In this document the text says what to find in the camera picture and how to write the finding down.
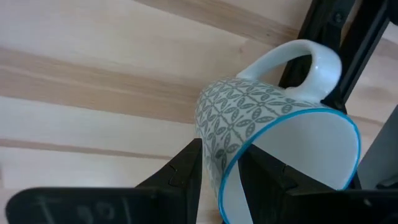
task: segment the mug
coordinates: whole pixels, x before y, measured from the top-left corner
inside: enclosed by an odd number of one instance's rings
[[[298,87],[260,82],[263,74],[293,58],[311,55]],[[240,182],[238,159],[251,145],[336,190],[345,189],[358,166],[361,140],[345,114],[320,103],[341,75],[339,56],[309,40],[282,44],[240,72],[200,93],[196,130],[203,162],[226,223],[252,223]]]

